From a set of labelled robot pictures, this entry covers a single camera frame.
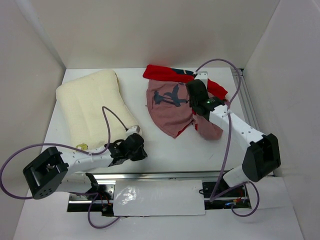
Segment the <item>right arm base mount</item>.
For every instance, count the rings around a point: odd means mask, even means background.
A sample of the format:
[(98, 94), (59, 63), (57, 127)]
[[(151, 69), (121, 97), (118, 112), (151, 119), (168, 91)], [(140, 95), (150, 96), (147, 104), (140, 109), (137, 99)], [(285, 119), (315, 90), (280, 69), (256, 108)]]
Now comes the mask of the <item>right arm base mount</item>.
[(201, 178), (202, 187), (198, 191), (204, 198), (205, 210), (223, 210), (231, 209), (250, 209), (251, 202), (247, 187), (245, 185), (229, 190), (229, 186), (222, 179), (219, 182), (215, 196), (218, 197), (214, 201), (210, 201), (210, 197), (217, 183), (217, 177), (203, 177)]

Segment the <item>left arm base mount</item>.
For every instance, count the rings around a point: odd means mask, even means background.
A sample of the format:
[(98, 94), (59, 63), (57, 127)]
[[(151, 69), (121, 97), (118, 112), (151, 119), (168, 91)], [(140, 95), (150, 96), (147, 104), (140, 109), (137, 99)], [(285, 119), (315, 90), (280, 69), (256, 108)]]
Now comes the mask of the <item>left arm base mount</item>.
[(99, 212), (104, 217), (113, 217), (113, 202), (116, 182), (114, 180), (98, 181), (91, 173), (73, 174), (66, 180), (79, 189), (72, 189), (67, 204), (68, 213)]

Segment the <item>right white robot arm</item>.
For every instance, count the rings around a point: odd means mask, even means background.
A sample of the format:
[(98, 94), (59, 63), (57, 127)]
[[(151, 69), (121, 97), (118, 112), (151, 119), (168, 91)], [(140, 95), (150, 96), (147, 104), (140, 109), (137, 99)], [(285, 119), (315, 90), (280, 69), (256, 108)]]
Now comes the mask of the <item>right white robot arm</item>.
[(218, 190), (223, 196), (230, 196), (236, 185), (252, 181), (258, 182), (281, 166), (277, 137), (254, 129), (232, 113), (230, 104), (218, 97), (209, 97), (205, 84), (195, 79), (186, 84), (189, 103), (195, 113), (208, 122), (228, 131), (245, 151), (242, 164), (223, 175)]

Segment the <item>red printed pillowcase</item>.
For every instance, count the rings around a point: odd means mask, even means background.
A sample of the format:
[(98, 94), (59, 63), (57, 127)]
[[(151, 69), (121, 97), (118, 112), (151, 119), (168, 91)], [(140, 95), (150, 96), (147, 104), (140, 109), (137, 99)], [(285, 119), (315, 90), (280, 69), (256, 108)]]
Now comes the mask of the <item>red printed pillowcase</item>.
[(192, 125), (207, 141), (222, 137), (220, 127), (190, 107), (186, 83), (193, 80), (192, 71), (149, 64), (142, 76), (149, 80), (146, 90), (149, 115), (161, 131), (175, 139)]

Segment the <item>cream memory foam pillow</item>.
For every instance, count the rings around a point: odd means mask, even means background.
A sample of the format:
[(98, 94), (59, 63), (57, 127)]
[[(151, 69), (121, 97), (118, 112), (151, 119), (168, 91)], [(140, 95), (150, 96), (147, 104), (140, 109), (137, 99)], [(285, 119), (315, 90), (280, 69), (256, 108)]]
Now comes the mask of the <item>cream memory foam pillow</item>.
[(93, 150), (126, 139), (138, 122), (125, 105), (116, 73), (104, 69), (63, 83), (56, 100), (67, 124), (70, 144)]

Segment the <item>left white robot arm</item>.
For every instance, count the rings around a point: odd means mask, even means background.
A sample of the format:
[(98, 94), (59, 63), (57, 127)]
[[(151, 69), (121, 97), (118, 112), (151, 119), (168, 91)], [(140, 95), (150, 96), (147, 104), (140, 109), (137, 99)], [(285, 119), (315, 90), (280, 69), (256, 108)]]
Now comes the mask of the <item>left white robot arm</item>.
[(49, 147), (22, 172), (35, 200), (54, 192), (78, 193), (92, 200), (103, 191), (92, 170), (121, 165), (126, 160), (140, 161), (147, 156), (143, 137), (133, 133), (107, 149), (99, 147), (89, 154), (80, 150), (62, 153), (55, 146)]

